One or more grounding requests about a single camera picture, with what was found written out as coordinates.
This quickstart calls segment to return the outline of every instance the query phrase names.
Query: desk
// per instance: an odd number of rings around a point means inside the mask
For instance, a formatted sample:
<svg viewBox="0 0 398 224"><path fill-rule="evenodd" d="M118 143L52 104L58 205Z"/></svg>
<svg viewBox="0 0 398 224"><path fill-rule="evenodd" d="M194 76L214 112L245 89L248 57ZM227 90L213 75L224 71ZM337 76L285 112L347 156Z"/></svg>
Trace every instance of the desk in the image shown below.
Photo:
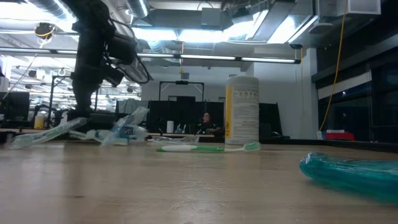
<svg viewBox="0 0 398 224"><path fill-rule="evenodd" d="M212 134L177 134L177 133L163 133L161 135L160 133L148 133L150 136L163 136L163 137L193 137L193 136L198 136L198 137L207 137L207 138L213 138L214 135Z"/></svg>
<svg viewBox="0 0 398 224"><path fill-rule="evenodd" d="M17 128L0 128L0 132L6 132L6 131L12 131L17 134L24 133L24 134L30 134L30 133L41 133L43 131L46 131L47 129L17 129Z"/></svg>
<svg viewBox="0 0 398 224"><path fill-rule="evenodd" d="M51 142L0 151L1 223L398 222L397 207L313 185L299 170L311 151L372 159L398 154L281 145L191 154L155 152L157 146Z"/></svg>

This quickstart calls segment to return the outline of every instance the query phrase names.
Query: clear plastic wrapper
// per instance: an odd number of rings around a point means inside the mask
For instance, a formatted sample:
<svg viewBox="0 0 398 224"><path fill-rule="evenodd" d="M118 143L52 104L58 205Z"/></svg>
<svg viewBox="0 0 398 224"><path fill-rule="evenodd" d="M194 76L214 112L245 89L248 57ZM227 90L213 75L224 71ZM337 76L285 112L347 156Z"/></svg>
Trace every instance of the clear plastic wrapper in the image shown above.
<svg viewBox="0 0 398 224"><path fill-rule="evenodd" d="M127 115L124 118L119 119L118 122L113 126L110 130L110 133L104 137L104 140L101 143L101 147L113 145L119 138L125 138L126 133L129 131L133 131L139 134L142 134L146 130L142 127L139 127L138 124L141 123L146 114L148 113L149 109L145 107L138 107L133 114Z"/></svg>
<svg viewBox="0 0 398 224"><path fill-rule="evenodd" d="M196 144L199 142L199 136L187 136L180 139L173 139L163 136L152 136L152 139L148 139L148 141L166 144Z"/></svg>
<svg viewBox="0 0 398 224"><path fill-rule="evenodd" d="M83 126L87 123L87 118L76 118L67 123L63 123L58 125L55 128L52 128L47 131L43 131L41 133L35 134L21 134L11 139L10 144L8 145L9 149L20 149L23 147L32 146L35 144L40 144L46 141L49 141L55 137L60 136L61 134L65 134L70 130L76 129L80 126Z"/></svg>
<svg viewBox="0 0 398 224"><path fill-rule="evenodd" d="M70 131L71 137L81 140L95 140L102 143L106 139L111 131L109 130L90 130L86 134L78 131ZM121 134L118 138L115 138L112 145L117 146L128 146L133 142L143 142L148 136L147 130L138 125L125 126L121 130Z"/></svg>
<svg viewBox="0 0 398 224"><path fill-rule="evenodd" d="M300 168L327 187L398 202L398 161L340 159L313 152L301 160Z"/></svg>

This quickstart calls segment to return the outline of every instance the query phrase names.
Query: person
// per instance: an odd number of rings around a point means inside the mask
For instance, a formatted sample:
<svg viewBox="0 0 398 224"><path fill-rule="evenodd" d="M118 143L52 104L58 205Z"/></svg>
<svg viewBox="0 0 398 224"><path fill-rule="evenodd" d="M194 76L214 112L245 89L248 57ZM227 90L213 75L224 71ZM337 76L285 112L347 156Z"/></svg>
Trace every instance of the person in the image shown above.
<svg viewBox="0 0 398 224"><path fill-rule="evenodd" d="M212 133L215 130L215 125L211 122L211 116L209 113L205 112L202 117L202 123L200 125L197 134Z"/></svg>

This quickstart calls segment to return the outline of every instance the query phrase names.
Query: red object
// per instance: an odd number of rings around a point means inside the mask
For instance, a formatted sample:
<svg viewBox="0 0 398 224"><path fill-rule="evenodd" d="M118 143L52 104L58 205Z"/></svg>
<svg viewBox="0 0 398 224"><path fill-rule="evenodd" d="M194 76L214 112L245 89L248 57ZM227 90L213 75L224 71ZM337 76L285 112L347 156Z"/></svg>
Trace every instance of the red object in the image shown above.
<svg viewBox="0 0 398 224"><path fill-rule="evenodd" d="M326 139L355 141L353 133L326 133Z"/></svg>

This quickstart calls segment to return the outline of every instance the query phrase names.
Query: yellow cable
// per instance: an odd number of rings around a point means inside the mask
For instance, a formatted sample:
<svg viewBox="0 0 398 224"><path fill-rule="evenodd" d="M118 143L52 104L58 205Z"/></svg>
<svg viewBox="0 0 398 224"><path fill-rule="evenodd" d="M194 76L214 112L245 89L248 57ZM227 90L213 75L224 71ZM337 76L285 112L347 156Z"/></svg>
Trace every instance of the yellow cable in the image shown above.
<svg viewBox="0 0 398 224"><path fill-rule="evenodd" d="M333 93L335 92L336 81L337 81L337 76L338 76L338 69L340 67L341 46L343 44L344 24L345 24L345 20L346 20L347 7L348 7L348 0L346 0L346 6L345 6L345 9L344 9L344 15L343 15L343 23L341 25L340 45L338 47L335 81L333 82L333 88L331 89L331 94L330 94L330 97L329 97L328 108L326 109L325 117L323 118L323 122L322 122L322 125L319 128L319 131L321 131L323 126L325 125L326 119L328 117L330 105L331 105L331 99L332 99Z"/></svg>

